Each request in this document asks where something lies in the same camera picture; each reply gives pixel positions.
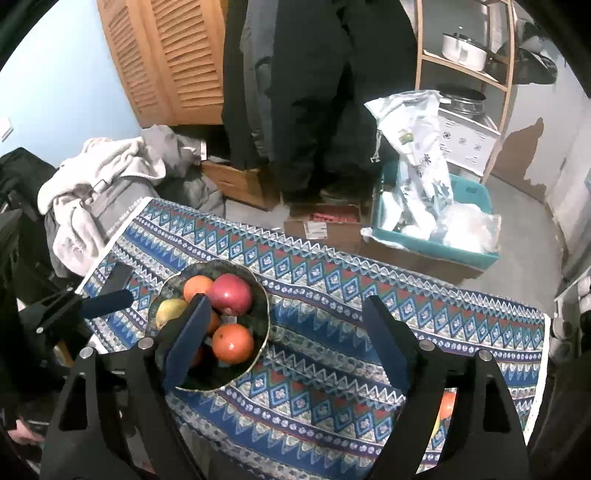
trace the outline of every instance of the screw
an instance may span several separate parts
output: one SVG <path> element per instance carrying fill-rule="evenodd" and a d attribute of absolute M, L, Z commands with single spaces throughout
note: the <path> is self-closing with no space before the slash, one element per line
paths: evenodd
<path fill-rule="evenodd" d="M 478 350 L 478 356 L 485 362 L 490 362 L 492 360 L 492 355 L 488 350 Z"/>
<path fill-rule="evenodd" d="M 431 341 L 431 340 L 421 340 L 418 343 L 419 347 L 421 347 L 421 350 L 425 350 L 426 352 L 430 352 L 432 350 L 435 350 L 435 344 Z"/>
<path fill-rule="evenodd" d="M 85 346 L 82 350 L 80 350 L 79 355 L 82 358 L 88 358 L 92 355 L 95 350 L 91 346 Z"/>
<path fill-rule="evenodd" d="M 154 341 L 150 337 L 144 337 L 138 342 L 138 346 L 142 350 L 147 350 L 148 348 L 152 348 Z"/>

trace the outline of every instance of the wooden louvered door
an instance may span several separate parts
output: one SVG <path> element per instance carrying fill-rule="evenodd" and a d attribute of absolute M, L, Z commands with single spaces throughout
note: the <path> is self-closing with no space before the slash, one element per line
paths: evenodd
<path fill-rule="evenodd" d="M 142 127 L 169 124 L 173 110 L 150 55 L 139 3 L 98 0 L 105 38 L 123 89 Z"/>
<path fill-rule="evenodd" d="M 220 0 L 144 0 L 152 55 L 180 124 L 222 123 Z"/>
<path fill-rule="evenodd" d="M 220 0 L 98 0 L 103 30 L 142 127 L 222 123 Z"/>

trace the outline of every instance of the fruit bowl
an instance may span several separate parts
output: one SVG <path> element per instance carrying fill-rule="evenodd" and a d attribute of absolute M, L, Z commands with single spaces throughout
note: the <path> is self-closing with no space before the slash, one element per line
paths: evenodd
<path fill-rule="evenodd" d="M 160 328 L 156 323 L 156 312 L 164 300 L 182 299 L 183 288 L 186 281 L 196 275 L 205 275 L 212 280 L 220 275 L 231 273 L 237 275 L 250 286 L 252 293 L 252 306 L 250 310 L 235 317 L 236 323 L 245 326 L 252 333 L 254 348 L 248 360 L 236 365 L 226 365 L 215 358 L 209 350 L 203 360 L 189 370 L 185 382 L 177 387 L 186 391 L 211 391 L 228 385 L 232 380 L 247 373 L 254 367 L 261 356 L 262 350 L 267 344 L 271 321 L 269 318 L 269 300 L 267 292 L 259 283 L 253 273 L 246 267 L 233 264 L 227 260 L 211 260 L 209 262 L 195 263 L 185 267 L 178 274 L 170 277 L 162 286 L 160 294 L 156 297 L 148 309 L 148 326 L 145 335 L 156 337 Z M 233 321 L 233 317 L 221 315 L 222 322 Z"/>

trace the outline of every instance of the tablecloth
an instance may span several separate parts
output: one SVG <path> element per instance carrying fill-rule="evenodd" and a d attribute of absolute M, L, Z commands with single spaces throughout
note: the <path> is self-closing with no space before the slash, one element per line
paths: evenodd
<path fill-rule="evenodd" d="M 161 199 L 138 206 L 79 288 L 95 296 L 117 261 L 134 268 L 133 306 L 89 323 L 101 344 L 109 351 L 133 345 L 165 280 L 214 258 L 247 266 L 267 289 L 269 342 L 230 386 L 176 391 L 167 400 L 179 422 L 250 471 L 300 480 L 367 474 L 405 400 L 363 329 L 362 299 L 371 294 L 419 339 L 461 355 L 488 348 L 528 439 L 545 384 L 550 319 L 543 313 Z M 447 427 L 443 421 L 429 441 L 419 471 L 437 463 Z"/>

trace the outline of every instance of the wall outlet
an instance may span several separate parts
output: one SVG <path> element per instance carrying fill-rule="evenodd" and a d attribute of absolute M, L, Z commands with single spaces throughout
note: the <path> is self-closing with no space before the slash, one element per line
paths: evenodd
<path fill-rule="evenodd" d="M 8 117 L 0 118 L 0 138 L 4 142 L 8 135 L 12 133 L 12 124 L 10 123 L 10 119 Z"/>

